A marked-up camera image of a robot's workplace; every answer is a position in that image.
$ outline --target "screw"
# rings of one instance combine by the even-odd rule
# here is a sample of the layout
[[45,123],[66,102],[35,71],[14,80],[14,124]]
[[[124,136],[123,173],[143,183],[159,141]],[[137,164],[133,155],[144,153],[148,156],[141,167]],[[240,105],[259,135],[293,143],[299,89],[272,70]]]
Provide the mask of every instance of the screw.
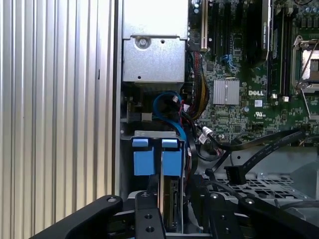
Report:
[[218,198],[218,194],[212,193],[212,194],[210,195],[210,197],[213,198],[213,199],[216,199],[216,198]]
[[141,196],[146,198],[146,197],[149,197],[150,195],[148,193],[143,193]]
[[115,202],[115,201],[116,201],[116,198],[113,198],[113,197],[111,197],[111,198],[108,199],[108,202],[110,202],[110,203],[113,203],[113,202]]
[[248,204],[254,204],[254,200],[250,199],[250,198],[246,198],[245,199],[245,202],[248,203]]
[[139,40],[140,46],[146,46],[147,43],[148,43],[148,41],[147,41],[145,38],[141,38],[141,39]]

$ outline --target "pcie slot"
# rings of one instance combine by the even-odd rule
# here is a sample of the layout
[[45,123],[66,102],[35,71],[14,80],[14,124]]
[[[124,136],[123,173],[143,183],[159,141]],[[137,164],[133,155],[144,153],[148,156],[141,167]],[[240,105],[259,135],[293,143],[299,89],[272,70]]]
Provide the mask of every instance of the pcie slot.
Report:
[[281,85],[280,93],[284,102],[290,99],[291,86],[291,57],[293,44],[293,19],[296,16],[294,11],[292,14],[283,13],[282,22],[282,42],[281,42]]
[[230,20],[231,20],[231,3],[227,2],[224,5],[223,17],[223,55],[228,55],[230,52]]
[[203,0],[201,4],[201,41],[200,46],[202,51],[207,51],[207,35],[208,35],[208,2],[209,0]]
[[218,42],[219,42],[219,3],[214,2],[211,10],[211,22],[209,28],[209,47],[211,55],[216,57],[218,55]]

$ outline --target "expansion slot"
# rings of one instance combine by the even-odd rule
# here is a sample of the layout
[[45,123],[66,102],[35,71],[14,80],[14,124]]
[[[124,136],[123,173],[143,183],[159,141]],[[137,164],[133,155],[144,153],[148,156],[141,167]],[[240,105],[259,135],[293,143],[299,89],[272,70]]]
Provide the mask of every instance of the expansion slot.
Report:
[[202,51],[207,51],[207,35],[208,35],[208,2],[209,0],[203,0],[201,4],[201,41],[200,47]]
[[231,3],[227,2],[224,6],[223,17],[223,55],[230,53],[230,21],[231,21]]
[[211,10],[211,21],[209,25],[209,47],[213,57],[218,55],[219,42],[219,3],[215,2]]
[[256,0],[247,9],[247,62],[258,67],[268,60],[271,40],[272,1]]

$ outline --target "dell logo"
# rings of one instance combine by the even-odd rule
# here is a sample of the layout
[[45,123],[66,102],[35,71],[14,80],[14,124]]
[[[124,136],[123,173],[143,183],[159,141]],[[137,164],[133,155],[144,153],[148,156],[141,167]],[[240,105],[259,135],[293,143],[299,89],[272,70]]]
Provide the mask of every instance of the dell logo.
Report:
[[262,91],[248,91],[249,96],[264,96]]

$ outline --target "chip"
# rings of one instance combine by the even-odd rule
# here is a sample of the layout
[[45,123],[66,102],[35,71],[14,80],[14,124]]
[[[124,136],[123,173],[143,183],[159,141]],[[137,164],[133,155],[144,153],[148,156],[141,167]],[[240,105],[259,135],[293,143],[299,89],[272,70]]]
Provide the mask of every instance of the chip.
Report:
[[241,125],[235,125],[234,126],[234,133],[240,133],[241,131]]
[[208,63],[206,66],[207,71],[214,71],[214,64],[213,63]]

